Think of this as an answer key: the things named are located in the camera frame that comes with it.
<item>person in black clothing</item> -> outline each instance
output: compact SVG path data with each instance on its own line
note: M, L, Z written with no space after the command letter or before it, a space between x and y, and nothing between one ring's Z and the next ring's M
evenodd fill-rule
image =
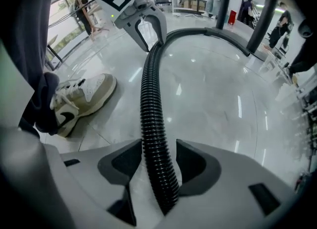
M85 5L86 3L88 3L88 0L80 0L82 5ZM78 9L80 7L80 4L78 2L78 0L75 0L75 9ZM83 10L79 10L77 11L77 17L78 19L84 24L85 26L85 30L88 33L88 35L91 35L91 26L86 18L86 16L84 15Z
M247 1L243 2L243 5L242 5L242 13L241 13L240 21L243 23L244 19L246 18L247 19L246 23L248 26L249 26L249 20L250 20L249 8L250 8L250 10L253 9L252 0L247 0Z
M272 50L277 44L278 40L287 32L285 41L288 41L289 35L291 33L293 23L290 12L287 10L285 3L280 3L280 8L284 9L284 13L278 20L277 26L273 29L269 38L269 47L264 46L268 50Z
M295 73L309 70L317 63L317 57L314 56L313 52L316 44L315 37L315 34L313 34L311 37L306 39L300 52L292 64L288 67L288 75L290 78L292 78Z

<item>black corrugated hose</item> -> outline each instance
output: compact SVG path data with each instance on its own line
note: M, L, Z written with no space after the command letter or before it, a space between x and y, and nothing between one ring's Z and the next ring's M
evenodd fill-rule
M160 57L173 40L187 35L206 34L206 28L188 28L170 32L166 43L157 42L144 64L141 84L142 143L148 175L158 204L166 215L178 200L179 185L168 151L159 89Z

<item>shoe lace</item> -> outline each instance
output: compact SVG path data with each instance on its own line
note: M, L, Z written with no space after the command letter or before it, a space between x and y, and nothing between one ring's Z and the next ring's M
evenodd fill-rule
M79 109L73 102L71 102L67 96L71 98L78 92L80 86L84 83L85 79L70 79L66 82L60 83L56 88L50 103L50 109L53 110L58 104L63 101L75 109Z

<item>glossy white floor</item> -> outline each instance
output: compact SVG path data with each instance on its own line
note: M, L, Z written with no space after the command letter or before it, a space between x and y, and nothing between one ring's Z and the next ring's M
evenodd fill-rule
M168 30L213 27L215 22L195 17L167 16ZM249 27L237 22L230 29L249 38ZM141 25L147 42L156 35ZM115 145L141 138L140 86L147 54L123 31L111 27L95 41L87 40L56 71L61 81L111 73L118 87L97 113L81 119L72 135L42 135L43 142L61 153ZM226 41L206 36L183 37L165 51L160 64L160 87L167 140L175 158L175 140L201 142L254 158L291 187L308 166L305 119L297 104L284 108L275 98L278 82L259 72L263 62L245 57ZM140 166L131 182L138 227L151 228L162 215L146 170Z

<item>dark pants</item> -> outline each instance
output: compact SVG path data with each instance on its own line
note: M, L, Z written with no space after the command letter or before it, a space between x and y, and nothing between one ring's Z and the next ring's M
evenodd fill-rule
M269 47L273 49L281 37L282 35L280 34L279 28L275 27L269 37Z
M50 102L58 77L43 73L51 0L17 0L6 6L1 39L13 63L34 89L21 122L22 129L36 123L43 132L56 132L57 122Z
M242 11L240 21L243 23L245 18L247 19L246 20L247 25L249 25L250 16L249 16L249 12L247 10Z
M289 72L291 74L307 71L316 64L317 58L313 54L310 54L308 50L311 49L306 46L305 42L300 52L289 67Z
M87 32L88 35L91 35L91 26L86 18L86 16L84 14L77 14L77 17L79 18L79 20L84 24L85 30Z

